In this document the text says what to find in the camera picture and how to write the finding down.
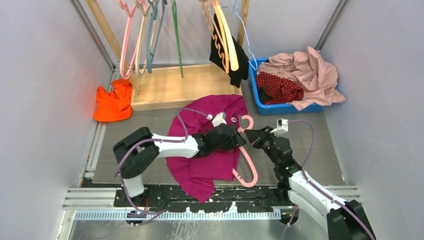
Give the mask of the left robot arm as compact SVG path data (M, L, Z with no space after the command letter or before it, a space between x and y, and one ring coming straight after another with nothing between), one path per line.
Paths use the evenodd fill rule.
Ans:
M146 200L142 174L154 160L206 158L214 152L235 150L245 144L234 124L222 123L206 133L188 136L162 136L141 127L113 146L118 164L115 175L122 178L126 200L138 207Z

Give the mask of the light blue hanger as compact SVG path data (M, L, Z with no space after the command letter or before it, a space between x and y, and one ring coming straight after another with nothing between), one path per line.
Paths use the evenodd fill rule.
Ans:
M238 34L237 34L237 42L242 47L244 43L247 44L247 51L252 57L253 63L249 63L249 65L252 67L253 70L257 70L259 67L259 63L257 61L257 58L255 54L251 50L251 44L249 40L249 35L247 31L247 20L248 20L248 14L249 14L249 6L250 1L249 0L234 0L233 6L224 6L223 9L229 9L230 11L234 12L234 14L239 19L239 27L238 27Z

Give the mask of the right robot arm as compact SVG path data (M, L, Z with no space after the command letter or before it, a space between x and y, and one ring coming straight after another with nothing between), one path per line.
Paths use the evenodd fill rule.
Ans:
M293 157L289 139L275 133L269 126L245 131L249 143L263 150L274 165L279 202L300 207L326 230L330 240L376 239L362 204L347 201L314 180Z

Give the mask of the magenta skirt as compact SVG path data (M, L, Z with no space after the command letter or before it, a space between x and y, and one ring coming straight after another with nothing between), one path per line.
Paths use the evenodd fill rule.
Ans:
M206 133L213 129L207 115L226 114L228 125L232 118L247 115L245 99L238 94L208 95L199 98L184 107L179 117L175 117L169 127L168 135L185 136L184 128L189 135ZM176 182L185 193L201 203L206 202L215 190L214 181L233 181L233 169L238 167L240 149L230 151L217 150L207 157L185 158L167 157L166 165Z

